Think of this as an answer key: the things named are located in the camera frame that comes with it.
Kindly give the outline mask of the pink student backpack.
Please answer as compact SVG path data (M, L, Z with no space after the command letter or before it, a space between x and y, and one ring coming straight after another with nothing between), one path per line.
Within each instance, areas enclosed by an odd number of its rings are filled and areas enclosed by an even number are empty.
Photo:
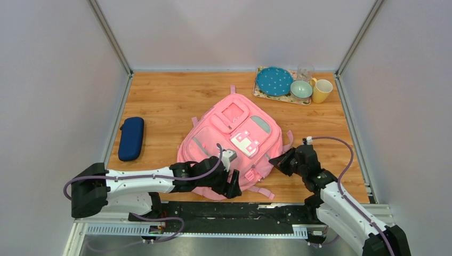
M217 144L230 151L230 170L239 171L241 191L250 190L269 199L271 191L257 187L266 178L273 165L270 159L288 151L293 144L291 131L288 144L283 144L283 133L276 121L242 94L235 86L230 94L217 102L201 119L192 118L192 130L182 141L177 152L178 162L196 161L218 155Z

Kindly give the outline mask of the blue zippered pencil case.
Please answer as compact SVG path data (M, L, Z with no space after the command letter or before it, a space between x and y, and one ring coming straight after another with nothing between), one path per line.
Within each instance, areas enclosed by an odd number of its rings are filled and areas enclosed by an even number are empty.
M138 159L144 137L144 119L141 117L127 118L120 127L120 131L119 160L129 162Z

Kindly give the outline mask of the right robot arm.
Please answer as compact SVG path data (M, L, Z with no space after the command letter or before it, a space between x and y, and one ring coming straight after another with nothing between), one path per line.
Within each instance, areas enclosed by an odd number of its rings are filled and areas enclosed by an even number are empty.
M357 255L410 255L405 232L389 226L359 204L336 176L321 167L312 145L300 145L269 160L287 176L297 174L313 193L305 199L304 216L310 223L333 228Z

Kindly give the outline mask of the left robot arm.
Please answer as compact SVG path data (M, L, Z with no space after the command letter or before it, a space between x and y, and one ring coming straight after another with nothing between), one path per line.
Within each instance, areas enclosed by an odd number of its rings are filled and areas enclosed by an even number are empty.
M104 163L94 163L68 181L64 193L76 219L113 211L157 221L163 214L157 203L159 193L185 193L196 188L209 188L228 199L242 195L239 171L229 171L217 156L135 172L107 170Z

